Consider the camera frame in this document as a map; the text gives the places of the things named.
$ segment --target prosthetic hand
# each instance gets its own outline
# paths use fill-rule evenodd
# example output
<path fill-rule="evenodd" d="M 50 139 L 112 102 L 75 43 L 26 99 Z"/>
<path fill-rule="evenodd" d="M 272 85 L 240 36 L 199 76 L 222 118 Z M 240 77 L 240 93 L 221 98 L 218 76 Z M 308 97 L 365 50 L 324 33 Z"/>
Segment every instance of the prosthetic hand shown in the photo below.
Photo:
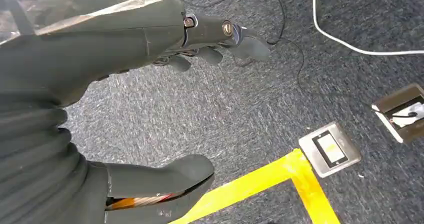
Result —
<path fill-rule="evenodd" d="M 212 163 L 87 161 L 59 128 L 93 81 L 149 64 L 215 65 L 227 49 L 266 60 L 251 30 L 179 0 L 0 0 L 0 223 L 165 224 L 208 190 Z"/>

